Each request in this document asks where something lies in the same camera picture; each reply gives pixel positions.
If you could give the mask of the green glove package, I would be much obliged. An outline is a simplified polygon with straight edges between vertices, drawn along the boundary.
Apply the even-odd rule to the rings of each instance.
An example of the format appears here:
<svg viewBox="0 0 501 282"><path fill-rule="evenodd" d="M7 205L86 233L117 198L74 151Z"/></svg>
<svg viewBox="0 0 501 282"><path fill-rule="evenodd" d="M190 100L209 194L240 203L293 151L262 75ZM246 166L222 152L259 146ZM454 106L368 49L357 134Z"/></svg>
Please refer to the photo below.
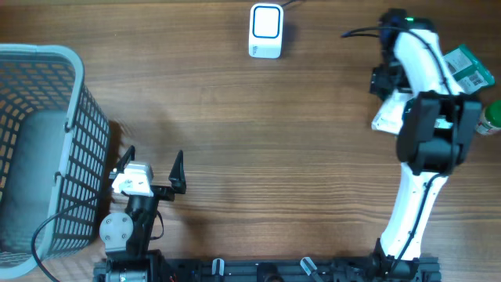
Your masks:
<svg viewBox="0 0 501 282"><path fill-rule="evenodd" d="M445 54L444 60L456 82L467 94L496 83L490 71L464 44Z"/></svg>

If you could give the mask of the green lid jar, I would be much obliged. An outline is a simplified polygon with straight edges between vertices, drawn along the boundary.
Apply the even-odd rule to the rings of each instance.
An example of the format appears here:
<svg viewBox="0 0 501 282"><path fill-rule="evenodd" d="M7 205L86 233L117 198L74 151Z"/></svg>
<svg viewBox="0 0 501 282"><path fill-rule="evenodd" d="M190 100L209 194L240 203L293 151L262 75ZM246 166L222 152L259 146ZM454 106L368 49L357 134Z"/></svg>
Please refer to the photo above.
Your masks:
<svg viewBox="0 0 501 282"><path fill-rule="evenodd" d="M500 107L501 100L496 100L482 111L476 126L477 133L489 136L500 132Z"/></svg>

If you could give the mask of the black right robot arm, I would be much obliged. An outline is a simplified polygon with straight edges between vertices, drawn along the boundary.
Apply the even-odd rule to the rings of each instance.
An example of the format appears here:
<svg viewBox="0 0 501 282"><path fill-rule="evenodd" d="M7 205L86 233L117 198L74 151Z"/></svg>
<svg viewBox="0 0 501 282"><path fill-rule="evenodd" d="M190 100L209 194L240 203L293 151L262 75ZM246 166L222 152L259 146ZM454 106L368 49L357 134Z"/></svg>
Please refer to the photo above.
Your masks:
<svg viewBox="0 0 501 282"><path fill-rule="evenodd" d="M401 180L395 206L377 239L368 281L439 281L438 260L421 255L421 239L435 200L470 149L480 100L457 84L428 19L389 9L375 35L383 62L373 69L370 91L397 135Z"/></svg>

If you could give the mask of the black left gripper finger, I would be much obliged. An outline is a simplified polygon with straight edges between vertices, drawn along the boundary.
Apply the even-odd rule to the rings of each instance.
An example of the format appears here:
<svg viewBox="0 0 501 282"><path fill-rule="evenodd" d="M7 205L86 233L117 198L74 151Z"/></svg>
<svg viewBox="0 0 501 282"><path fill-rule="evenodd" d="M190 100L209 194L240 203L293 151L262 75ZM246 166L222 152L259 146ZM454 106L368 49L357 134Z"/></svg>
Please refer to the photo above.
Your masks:
<svg viewBox="0 0 501 282"><path fill-rule="evenodd" d="M135 147L130 146L125 152L125 154L117 162L115 168L113 169L113 174L117 175L118 173L123 173L126 165L134 160L135 160Z"/></svg>
<svg viewBox="0 0 501 282"><path fill-rule="evenodd" d="M182 150L180 150L177 153L175 162L172 166L168 179L171 182L171 188L174 190L174 193L179 193L179 194L186 193L187 185L186 185L184 158Z"/></svg>

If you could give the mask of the white plastic packet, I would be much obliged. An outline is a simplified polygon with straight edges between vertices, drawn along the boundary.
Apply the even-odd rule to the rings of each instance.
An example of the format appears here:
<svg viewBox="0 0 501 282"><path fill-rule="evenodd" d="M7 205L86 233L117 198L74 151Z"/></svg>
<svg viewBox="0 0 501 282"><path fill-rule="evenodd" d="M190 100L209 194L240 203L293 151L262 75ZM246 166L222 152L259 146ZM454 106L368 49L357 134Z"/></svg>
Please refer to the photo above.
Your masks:
<svg viewBox="0 0 501 282"><path fill-rule="evenodd" d="M413 98L412 93L403 93L395 90L382 103L379 111L371 123L371 129L397 135L403 125L402 116L406 104Z"/></svg>

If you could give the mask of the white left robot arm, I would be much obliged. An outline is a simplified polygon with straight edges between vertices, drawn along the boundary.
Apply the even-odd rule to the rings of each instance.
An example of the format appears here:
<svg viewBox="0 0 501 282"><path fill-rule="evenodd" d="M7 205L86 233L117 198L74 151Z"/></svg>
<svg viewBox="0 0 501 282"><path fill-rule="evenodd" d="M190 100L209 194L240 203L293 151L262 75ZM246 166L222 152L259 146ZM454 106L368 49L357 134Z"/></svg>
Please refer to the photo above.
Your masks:
<svg viewBox="0 0 501 282"><path fill-rule="evenodd" d="M106 259L93 270L94 281L176 281L173 268L159 250L150 250L154 222L162 220L158 205L173 201L186 192L183 152L177 153L168 186L154 185L153 169L135 159L130 146L110 172L111 189L128 198L123 212L110 213L102 220L99 236L105 244Z"/></svg>

